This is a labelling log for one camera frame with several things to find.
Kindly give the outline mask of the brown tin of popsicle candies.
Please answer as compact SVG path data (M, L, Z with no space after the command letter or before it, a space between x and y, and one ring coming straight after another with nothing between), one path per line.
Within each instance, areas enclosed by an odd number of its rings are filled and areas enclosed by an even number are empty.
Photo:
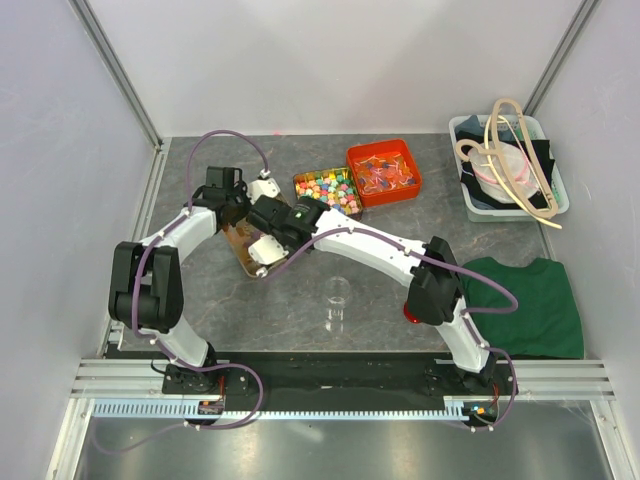
M254 227L251 223L249 223L248 215L235 227L229 227L228 229L221 231L224 233L227 242L229 243L245 273L250 278L264 278L270 273L272 269L283 264L288 257L270 266L262 266L251 259L248 253L248 248L261 236L270 234L262 232L260 229Z

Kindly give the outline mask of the clear glass jar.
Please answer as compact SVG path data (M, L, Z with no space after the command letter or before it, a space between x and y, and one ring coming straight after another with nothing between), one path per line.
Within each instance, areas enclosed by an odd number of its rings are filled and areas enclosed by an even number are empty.
M334 334L344 332L344 314L351 297L349 281L342 276L333 276L324 285L325 328Z

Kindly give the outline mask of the red jar lid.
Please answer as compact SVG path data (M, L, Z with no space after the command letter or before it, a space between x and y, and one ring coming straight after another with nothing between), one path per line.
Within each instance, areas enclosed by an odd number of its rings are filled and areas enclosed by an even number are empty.
M405 315L406 319L407 319L409 322L411 322L411 323L413 323L413 324L420 324L420 323L421 323L421 320L420 320L416 315L414 315L414 314L410 311L409 303L408 303L408 302L406 302L406 303L404 304L404 306L403 306L403 313L404 313L404 315Z

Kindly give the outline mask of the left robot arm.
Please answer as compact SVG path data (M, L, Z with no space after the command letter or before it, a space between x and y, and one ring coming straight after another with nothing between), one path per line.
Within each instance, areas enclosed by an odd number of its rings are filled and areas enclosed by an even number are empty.
M181 264L224 226L236 225L251 203L242 170L209 167L177 216L156 233L114 250L108 313L136 337L157 346L176 374L198 393L219 382L216 352L184 316Z

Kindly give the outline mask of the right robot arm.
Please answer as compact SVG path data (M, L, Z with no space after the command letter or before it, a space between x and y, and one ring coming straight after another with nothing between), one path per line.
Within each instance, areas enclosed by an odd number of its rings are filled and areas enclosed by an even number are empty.
M453 270L455 259L444 241L427 245L393 237L307 197L288 206L262 196L249 210L247 221L291 255L311 248L333 253L407 287L405 315L436 328L458 368L460 386L477 394L493 383L494 371L464 323L461 283Z

